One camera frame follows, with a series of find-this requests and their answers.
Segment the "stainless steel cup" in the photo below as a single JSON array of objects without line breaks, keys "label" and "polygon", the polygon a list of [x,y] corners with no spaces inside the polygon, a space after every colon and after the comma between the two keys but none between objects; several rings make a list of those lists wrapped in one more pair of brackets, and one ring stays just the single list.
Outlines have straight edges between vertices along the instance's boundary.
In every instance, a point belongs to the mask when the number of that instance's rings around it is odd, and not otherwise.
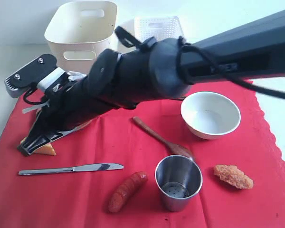
[{"label": "stainless steel cup", "polygon": [[181,155],[162,159],[155,169],[155,180],[161,191],[161,199],[170,211],[183,210],[203,184],[197,164]]}]

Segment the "basket handle hole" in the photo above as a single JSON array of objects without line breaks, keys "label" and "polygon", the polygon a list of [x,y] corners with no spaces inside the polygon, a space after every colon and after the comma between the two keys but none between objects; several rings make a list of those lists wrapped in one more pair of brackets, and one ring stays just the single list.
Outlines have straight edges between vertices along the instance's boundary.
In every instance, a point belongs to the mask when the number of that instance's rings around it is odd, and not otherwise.
[{"label": "basket handle hole", "polygon": [[66,60],[93,60],[96,58],[96,53],[93,51],[65,51],[63,57]]},{"label": "basket handle hole", "polygon": [[103,18],[105,16],[105,12],[103,9],[84,9],[80,11],[80,15],[82,17]]},{"label": "basket handle hole", "polygon": [[163,27],[163,23],[149,23],[149,27],[152,28],[152,29],[160,29]]}]

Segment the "white bowl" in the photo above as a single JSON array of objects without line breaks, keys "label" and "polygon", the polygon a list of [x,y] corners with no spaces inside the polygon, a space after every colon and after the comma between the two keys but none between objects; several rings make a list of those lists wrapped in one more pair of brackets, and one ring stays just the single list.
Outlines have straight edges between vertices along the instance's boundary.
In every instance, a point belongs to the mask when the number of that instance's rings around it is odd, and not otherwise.
[{"label": "white bowl", "polygon": [[190,131],[203,139],[217,139],[234,131],[241,122],[236,104],[213,92],[189,95],[181,103],[180,112]]}]

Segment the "white plastic basket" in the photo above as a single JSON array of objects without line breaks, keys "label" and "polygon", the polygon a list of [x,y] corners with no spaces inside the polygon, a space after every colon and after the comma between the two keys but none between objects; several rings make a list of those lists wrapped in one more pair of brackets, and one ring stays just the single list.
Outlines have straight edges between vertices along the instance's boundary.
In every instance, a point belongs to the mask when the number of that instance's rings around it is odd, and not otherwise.
[{"label": "white plastic basket", "polygon": [[145,41],[150,37],[156,37],[159,41],[184,35],[177,16],[163,18],[136,17],[134,19],[134,32],[135,37],[140,41]]},{"label": "white plastic basket", "polygon": [[117,5],[109,1],[74,1],[60,6],[44,34],[57,66],[88,74],[97,56],[109,48],[116,15]]}]

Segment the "red tablecloth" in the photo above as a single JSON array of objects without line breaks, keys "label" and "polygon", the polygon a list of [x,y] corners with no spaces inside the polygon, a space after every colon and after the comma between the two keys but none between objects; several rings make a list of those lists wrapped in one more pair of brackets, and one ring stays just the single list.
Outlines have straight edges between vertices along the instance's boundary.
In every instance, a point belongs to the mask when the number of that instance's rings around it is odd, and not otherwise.
[{"label": "red tablecloth", "polygon": [[[57,156],[23,157],[16,150],[35,118],[35,113],[21,113],[27,106],[19,100],[0,138],[0,228],[285,228],[285,162],[255,94],[229,82],[195,85],[191,93],[205,90],[224,94],[239,106],[242,122],[235,132],[213,141],[198,139],[181,118],[180,101],[152,101],[134,111],[106,113],[54,142]],[[154,170],[168,153],[130,121],[135,115],[194,153],[204,183],[182,212],[168,212],[160,202]],[[103,162],[124,169],[17,175],[24,169]],[[219,181],[212,171],[216,164],[237,165],[254,180],[253,189],[237,190]],[[112,191],[136,171],[147,171],[147,184],[120,213],[107,213]]]}]

